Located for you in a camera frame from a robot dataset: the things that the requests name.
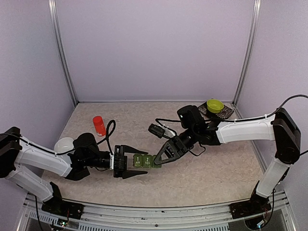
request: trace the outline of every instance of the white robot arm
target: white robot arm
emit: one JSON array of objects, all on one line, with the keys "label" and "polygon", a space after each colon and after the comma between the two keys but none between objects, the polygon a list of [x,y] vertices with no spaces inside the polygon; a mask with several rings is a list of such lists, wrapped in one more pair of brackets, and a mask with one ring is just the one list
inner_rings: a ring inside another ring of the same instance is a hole
[{"label": "white robot arm", "polygon": [[25,165],[53,172],[68,180],[80,180],[90,174],[88,167],[99,167],[114,171],[114,177],[123,179],[145,171],[127,170],[125,153],[147,154],[126,145],[116,145],[115,152],[100,151],[90,133],[80,135],[68,144],[68,152],[58,153],[29,141],[20,135],[20,129],[10,128],[0,136],[0,178],[10,180],[42,202],[42,210],[60,216],[80,219],[83,205],[62,200],[58,186],[46,182]]},{"label": "white robot arm", "polygon": [[[231,204],[233,218],[245,217],[270,210],[268,197],[275,186],[284,179],[291,164],[300,157],[300,131],[285,109],[274,115],[241,120],[206,121],[196,106],[188,105],[177,111],[181,125],[186,129],[180,135],[168,137],[157,154],[157,165],[176,161],[200,145],[221,145],[233,141],[269,140],[275,141],[277,152],[262,179],[256,184],[250,200]],[[151,124],[149,131],[157,137],[165,137],[166,127]]]}]

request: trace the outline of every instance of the red cup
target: red cup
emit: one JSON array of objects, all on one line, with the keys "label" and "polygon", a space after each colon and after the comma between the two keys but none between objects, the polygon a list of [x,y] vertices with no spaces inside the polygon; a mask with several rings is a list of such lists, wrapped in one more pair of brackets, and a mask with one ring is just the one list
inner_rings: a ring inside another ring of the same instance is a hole
[{"label": "red cup", "polygon": [[101,116],[96,116],[93,118],[93,124],[98,136],[106,135],[106,129],[103,122],[103,118]]}]

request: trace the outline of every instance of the green bowl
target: green bowl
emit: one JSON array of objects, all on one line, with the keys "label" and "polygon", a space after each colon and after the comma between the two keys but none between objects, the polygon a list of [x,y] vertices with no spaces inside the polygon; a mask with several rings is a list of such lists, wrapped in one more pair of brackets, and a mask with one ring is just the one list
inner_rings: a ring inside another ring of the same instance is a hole
[{"label": "green bowl", "polygon": [[224,105],[221,101],[214,100],[214,99],[208,100],[206,102],[206,105],[207,105],[208,110],[212,113],[215,113],[215,114],[221,112],[221,110],[224,107]]}]

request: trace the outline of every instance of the lavender wall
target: lavender wall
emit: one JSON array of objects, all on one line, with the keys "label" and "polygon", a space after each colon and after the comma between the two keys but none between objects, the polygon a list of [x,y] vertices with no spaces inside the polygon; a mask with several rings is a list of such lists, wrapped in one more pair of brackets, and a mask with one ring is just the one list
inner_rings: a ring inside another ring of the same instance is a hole
[{"label": "lavender wall", "polygon": [[[53,147],[73,105],[46,0],[0,1],[0,131]],[[16,230],[26,192],[0,179],[0,229]]]},{"label": "lavender wall", "polygon": [[78,99],[231,101],[253,6],[252,0],[58,1]]},{"label": "lavender wall", "polygon": [[[244,116],[275,110],[287,97],[308,94],[308,2],[263,0],[248,77],[239,102]],[[285,106],[302,132],[302,151],[308,149],[308,100],[293,99]],[[267,163],[274,143],[257,143]],[[291,167],[282,187],[300,231],[307,230],[308,154]]]}]

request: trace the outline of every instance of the floor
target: floor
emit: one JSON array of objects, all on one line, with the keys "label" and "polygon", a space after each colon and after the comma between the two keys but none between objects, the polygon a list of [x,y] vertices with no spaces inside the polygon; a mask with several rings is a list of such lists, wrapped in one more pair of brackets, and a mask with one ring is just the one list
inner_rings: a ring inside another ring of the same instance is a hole
[{"label": "floor", "polygon": [[[102,116],[105,125],[116,121],[111,146],[126,144],[139,150],[157,154],[166,139],[148,132],[155,118],[178,119],[176,111],[183,106],[200,103],[80,103],[61,135],[76,139],[84,132],[95,134],[92,118]],[[170,124],[178,134],[180,124]],[[100,150],[108,150],[106,143]],[[132,154],[128,154],[129,169]],[[63,198],[104,205],[173,207],[208,205],[249,198],[262,175],[262,170],[249,141],[221,146],[208,146],[199,157],[190,153],[162,168],[149,169],[147,175],[130,179],[113,178],[111,170],[70,181],[45,171],[43,178],[60,188]]]}]

